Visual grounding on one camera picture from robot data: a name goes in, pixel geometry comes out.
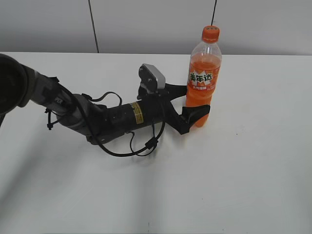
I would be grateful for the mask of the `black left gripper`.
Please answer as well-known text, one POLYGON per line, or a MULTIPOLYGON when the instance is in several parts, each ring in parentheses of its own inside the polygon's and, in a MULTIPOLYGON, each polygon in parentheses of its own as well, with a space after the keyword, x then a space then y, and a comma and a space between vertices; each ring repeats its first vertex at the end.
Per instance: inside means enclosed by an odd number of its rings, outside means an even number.
POLYGON ((183 107, 182 114, 178 114, 171 101, 187 94, 186 85, 165 84, 165 88, 148 94, 145 89, 139 87, 137 99, 148 100, 160 107, 162 120, 177 130, 181 135, 189 132, 190 127, 202 127, 208 119, 210 105, 197 107, 183 107))

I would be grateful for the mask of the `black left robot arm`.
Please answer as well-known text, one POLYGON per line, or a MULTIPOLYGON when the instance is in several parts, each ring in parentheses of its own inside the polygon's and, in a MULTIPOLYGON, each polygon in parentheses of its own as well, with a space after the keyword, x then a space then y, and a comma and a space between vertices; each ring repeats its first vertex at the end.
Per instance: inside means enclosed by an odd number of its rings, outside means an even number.
POLYGON ((108 108, 86 94, 66 93, 57 78, 47 77, 7 55, 0 57, 0 113, 5 115, 29 101, 55 112, 57 121, 96 144, 108 143, 125 133, 165 122, 180 134, 210 112, 208 104, 183 107, 176 112, 172 100, 185 96, 185 85, 167 84, 153 65, 142 64, 137 101, 108 108))

